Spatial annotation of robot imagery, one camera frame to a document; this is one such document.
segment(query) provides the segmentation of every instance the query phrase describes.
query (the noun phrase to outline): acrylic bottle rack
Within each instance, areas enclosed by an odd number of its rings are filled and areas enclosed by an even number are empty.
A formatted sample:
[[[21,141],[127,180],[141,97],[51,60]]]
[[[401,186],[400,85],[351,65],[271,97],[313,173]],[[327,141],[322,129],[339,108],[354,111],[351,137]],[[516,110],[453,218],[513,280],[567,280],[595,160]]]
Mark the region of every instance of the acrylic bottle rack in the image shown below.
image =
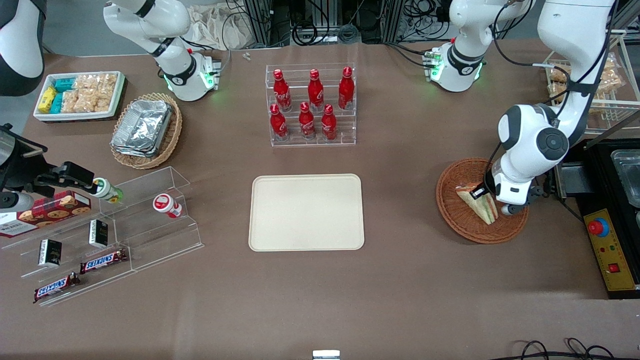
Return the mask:
[[[149,173],[117,185],[124,197],[118,204],[92,198],[93,211],[85,216],[61,221],[11,239],[4,239],[3,250],[20,254],[20,273],[33,288],[41,288],[64,278],[70,272],[79,273],[85,263],[118,249],[125,249],[128,261],[114,263],[81,274],[80,283],[38,301],[50,306],[68,300],[117,279],[134,274],[163,261],[203,247],[198,225],[189,216],[184,191],[189,181],[173,167]],[[182,214],[170,218],[152,207],[155,196],[168,193],[182,205]],[[108,225],[106,249],[88,243],[90,221],[99,219]],[[38,266],[40,241],[62,242],[60,265],[53,268]],[[25,301],[33,301],[33,293],[26,293]]]
[[[345,66],[353,69],[353,82],[356,86],[353,93],[353,109],[342,110],[338,107],[338,87],[342,79],[342,70]],[[291,111],[282,112],[289,130],[289,139],[279,142],[275,138],[273,129],[269,124],[271,114],[269,106],[276,104],[276,97],[273,91],[275,80],[273,79],[273,71],[275,69],[282,70],[284,79],[289,84],[291,92]],[[314,113],[314,127],[316,128],[316,137],[313,140],[306,140],[302,136],[298,115],[300,114],[300,103],[309,101],[307,87],[309,85],[309,71],[317,69],[320,72],[320,81],[324,86],[324,103],[333,105],[333,113],[337,120],[338,136],[332,142],[327,142],[322,136],[322,113]],[[322,64],[299,64],[299,65],[267,65],[266,75],[266,126],[269,129],[271,138],[271,146],[336,146],[336,145],[355,145],[356,144],[356,111],[358,108],[356,95],[358,93],[358,84],[356,81],[356,69],[354,63],[322,63]]]

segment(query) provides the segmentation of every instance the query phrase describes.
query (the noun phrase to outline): woven basket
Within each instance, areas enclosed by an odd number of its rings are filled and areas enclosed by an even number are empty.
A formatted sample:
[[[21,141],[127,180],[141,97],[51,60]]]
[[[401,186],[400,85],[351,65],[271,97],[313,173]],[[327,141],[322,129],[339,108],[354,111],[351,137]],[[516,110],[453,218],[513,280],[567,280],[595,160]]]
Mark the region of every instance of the woven basket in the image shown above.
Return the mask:
[[[140,156],[120,154],[119,152],[115,151],[114,148],[111,148],[113,156],[116,158],[116,160],[118,160],[119,163],[121,163],[122,165],[127,165],[128,167],[144,170],[148,168],[154,168],[164,163],[169,158],[169,156],[171,156],[171,153],[175,149],[175,146],[178,144],[178,138],[180,137],[180,131],[182,130],[182,114],[180,114],[180,109],[178,108],[178,104],[175,103],[175,100],[165,94],[153,93],[142,95],[134,101],[137,100],[162,100],[164,102],[167,102],[168,104],[171,104],[172,107],[171,117],[169,118],[170,122],[164,133],[164,138],[162,139],[162,143],[160,144],[160,151],[158,152],[158,155],[154,156],[153,158],[143,158]],[[134,101],[130,102],[129,105],[127,105],[127,107],[121,112],[120,117],[118,117],[118,122],[116,123],[115,129],[113,130],[114,134],[116,133],[116,131],[118,131],[118,126],[120,126],[124,114],[127,113],[127,110]]]
[[[529,207],[512,216],[500,213],[493,224],[487,225],[456,193],[456,186],[483,180],[486,162],[483,158],[466,158],[449,165],[436,185],[436,201],[442,217],[458,234],[477,243],[504,243],[524,228]],[[496,201],[495,205],[500,209],[504,204]]]

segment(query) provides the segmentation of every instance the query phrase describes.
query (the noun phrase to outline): cookie box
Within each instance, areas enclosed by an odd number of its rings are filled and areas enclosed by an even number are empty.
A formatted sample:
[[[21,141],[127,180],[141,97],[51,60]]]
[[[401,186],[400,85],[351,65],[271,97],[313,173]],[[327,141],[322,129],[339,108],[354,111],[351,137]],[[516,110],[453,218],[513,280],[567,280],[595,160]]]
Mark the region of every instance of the cookie box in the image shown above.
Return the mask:
[[[72,190],[56,193],[53,198],[38,199],[31,210],[0,213],[0,236],[13,238],[28,231],[91,211],[91,200]]]
[[[59,113],[59,114],[48,114],[43,113],[38,109],[37,104],[40,102],[40,99],[44,95],[44,92],[47,90],[49,86],[53,86],[57,79],[67,79],[67,78],[75,78],[78,75],[98,75],[101,72],[112,72],[118,74],[118,79],[116,80],[116,87],[113,90],[113,95],[111,96],[111,103],[109,105],[108,111],[100,111],[100,112],[91,112],[91,113]],[[67,74],[51,74],[47,75],[44,79],[44,84],[42,85],[42,89],[40,91],[40,95],[38,96],[38,101],[36,106],[33,109],[33,117],[48,124],[53,124],[57,122],[85,122],[85,121],[94,121],[94,120],[110,120],[113,115],[115,115],[116,110],[118,109],[118,103],[120,102],[120,95],[122,94],[122,88],[124,87],[125,76],[120,71],[97,71],[97,72],[70,72]]]

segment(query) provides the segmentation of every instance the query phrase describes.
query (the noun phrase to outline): brown tabletop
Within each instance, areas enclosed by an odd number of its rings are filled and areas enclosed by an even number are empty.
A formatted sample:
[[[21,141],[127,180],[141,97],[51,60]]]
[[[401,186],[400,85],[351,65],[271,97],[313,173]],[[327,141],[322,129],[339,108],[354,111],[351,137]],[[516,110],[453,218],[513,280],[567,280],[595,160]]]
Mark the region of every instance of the brown tabletop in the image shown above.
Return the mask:
[[[537,40],[504,50],[522,61],[548,53]],[[569,336],[640,356],[640,302],[605,300],[584,225],[560,203],[539,200],[522,234],[500,245],[464,240],[438,212],[441,171],[489,156],[503,112],[547,97],[540,69],[491,48],[480,79],[452,94],[383,45],[250,52],[233,54],[220,90],[179,103],[182,136],[163,165],[192,182],[205,247],[48,308],[32,305],[18,257],[0,253],[3,359],[309,359],[324,348],[343,359],[487,359],[514,354],[519,340],[566,350]],[[358,144],[273,149],[265,66],[340,61],[357,64]],[[47,57],[47,73],[95,70],[127,76],[125,104],[168,92],[151,56]],[[50,163],[75,161],[112,183],[145,174],[113,159],[113,125],[29,119],[24,136],[49,147]],[[249,249],[257,176],[334,173],[362,180],[360,250]],[[323,230],[322,219],[310,225]]]

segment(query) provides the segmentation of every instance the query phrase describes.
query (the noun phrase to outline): yellow control panel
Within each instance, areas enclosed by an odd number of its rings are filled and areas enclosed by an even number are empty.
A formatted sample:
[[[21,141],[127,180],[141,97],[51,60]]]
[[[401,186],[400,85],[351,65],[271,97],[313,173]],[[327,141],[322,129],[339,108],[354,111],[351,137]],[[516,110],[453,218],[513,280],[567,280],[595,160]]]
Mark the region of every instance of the yellow control panel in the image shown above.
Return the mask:
[[[609,291],[635,290],[636,284],[620,249],[616,231],[606,209],[585,216],[589,239]]]

